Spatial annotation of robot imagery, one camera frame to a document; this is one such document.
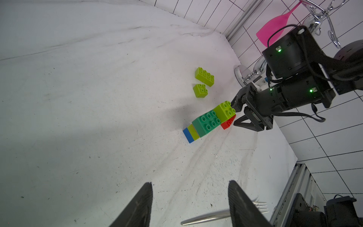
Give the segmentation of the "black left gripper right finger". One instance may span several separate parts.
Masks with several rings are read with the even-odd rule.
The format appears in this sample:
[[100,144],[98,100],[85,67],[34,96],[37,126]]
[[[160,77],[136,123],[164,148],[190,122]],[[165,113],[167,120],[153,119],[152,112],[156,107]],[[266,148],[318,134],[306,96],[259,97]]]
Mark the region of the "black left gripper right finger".
[[272,227],[234,180],[228,185],[228,201],[233,227]]

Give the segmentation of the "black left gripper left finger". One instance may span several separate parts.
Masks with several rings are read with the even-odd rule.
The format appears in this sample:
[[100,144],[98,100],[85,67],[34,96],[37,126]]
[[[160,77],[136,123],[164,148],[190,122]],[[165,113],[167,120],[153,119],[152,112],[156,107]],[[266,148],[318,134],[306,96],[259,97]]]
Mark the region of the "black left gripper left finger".
[[110,227],[149,227],[152,201],[152,183],[146,182]]

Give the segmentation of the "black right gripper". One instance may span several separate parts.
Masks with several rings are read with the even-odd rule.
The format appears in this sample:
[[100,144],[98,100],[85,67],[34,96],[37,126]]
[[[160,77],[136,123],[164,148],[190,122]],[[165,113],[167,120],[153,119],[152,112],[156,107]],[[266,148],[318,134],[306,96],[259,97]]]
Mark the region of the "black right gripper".
[[335,96],[328,82],[309,73],[292,76],[261,92],[251,83],[231,102],[236,112],[244,112],[233,125],[252,131],[271,130],[275,116],[301,116],[323,123],[326,119],[317,115],[316,104],[329,108]]

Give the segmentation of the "red 2x4 brick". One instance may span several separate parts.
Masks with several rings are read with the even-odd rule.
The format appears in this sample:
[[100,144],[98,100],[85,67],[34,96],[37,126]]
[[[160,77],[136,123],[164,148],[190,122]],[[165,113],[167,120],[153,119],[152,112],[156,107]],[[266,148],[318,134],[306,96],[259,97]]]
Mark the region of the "red 2x4 brick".
[[232,116],[230,119],[228,119],[227,121],[221,123],[221,127],[226,130],[227,128],[229,128],[232,124],[234,119],[236,118],[236,115]]

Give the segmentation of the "lime green 2x2 brick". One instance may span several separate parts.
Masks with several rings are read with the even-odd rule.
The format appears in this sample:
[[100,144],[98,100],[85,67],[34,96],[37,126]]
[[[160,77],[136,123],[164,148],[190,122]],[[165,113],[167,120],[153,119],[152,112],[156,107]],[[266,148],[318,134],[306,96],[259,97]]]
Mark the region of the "lime green 2x2 brick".
[[197,131],[195,130],[195,127],[193,126],[193,124],[190,124],[188,127],[187,127],[191,137],[193,138],[194,141],[196,141],[197,139],[200,138],[200,136],[198,135]]
[[205,84],[196,84],[193,87],[193,91],[194,91],[196,98],[204,98],[209,93]]
[[235,109],[231,107],[231,103],[229,101],[219,104],[213,109],[213,111],[221,123],[226,122],[236,114]]

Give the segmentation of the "dark green 2x4 brick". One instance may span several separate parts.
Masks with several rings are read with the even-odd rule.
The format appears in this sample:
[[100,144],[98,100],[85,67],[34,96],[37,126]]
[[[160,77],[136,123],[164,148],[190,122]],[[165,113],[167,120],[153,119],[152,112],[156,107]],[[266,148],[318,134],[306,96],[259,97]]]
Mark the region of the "dark green 2x4 brick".
[[192,125],[200,137],[207,135],[220,124],[221,121],[214,110],[211,110],[192,121]]

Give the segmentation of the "blue 2x2 brick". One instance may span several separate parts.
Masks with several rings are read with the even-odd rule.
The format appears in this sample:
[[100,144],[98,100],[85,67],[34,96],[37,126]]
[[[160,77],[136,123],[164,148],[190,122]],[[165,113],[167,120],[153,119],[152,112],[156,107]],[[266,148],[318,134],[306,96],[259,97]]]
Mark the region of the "blue 2x2 brick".
[[185,135],[185,137],[186,137],[186,139],[188,140],[189,143],[194,142],[194,138],[192,137],[192,135],[191,135],[190,131],[188,130],[188,128],[185,128],[183,130],[183,133],[184,133],[184,135]]

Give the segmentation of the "lime green 2x4 brick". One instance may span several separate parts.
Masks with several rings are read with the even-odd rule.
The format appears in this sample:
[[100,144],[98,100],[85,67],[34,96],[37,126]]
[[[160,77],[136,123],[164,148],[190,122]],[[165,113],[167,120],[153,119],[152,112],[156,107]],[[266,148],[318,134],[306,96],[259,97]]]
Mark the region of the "lime green 2x4 brick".
[[198,67],[195,71],[195,78],[201,81],[202,83],[212,87],[215,83],[215,77],[208,73],[206,70]]

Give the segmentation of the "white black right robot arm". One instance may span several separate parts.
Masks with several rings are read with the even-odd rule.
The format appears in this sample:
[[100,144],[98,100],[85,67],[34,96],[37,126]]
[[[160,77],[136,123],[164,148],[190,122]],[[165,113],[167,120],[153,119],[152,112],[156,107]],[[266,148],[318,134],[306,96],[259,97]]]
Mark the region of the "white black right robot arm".
[[253,131],[270,130],[276,116],[298,116],[294,108],[317,104],[331,106],[336,95],[363,88],[363,42],[346,45],[328,57],[305,26],[292,30],[262,53],[267,62],[268,89],[258,91],[250,83],[231,102],[244,115],[234,126]]

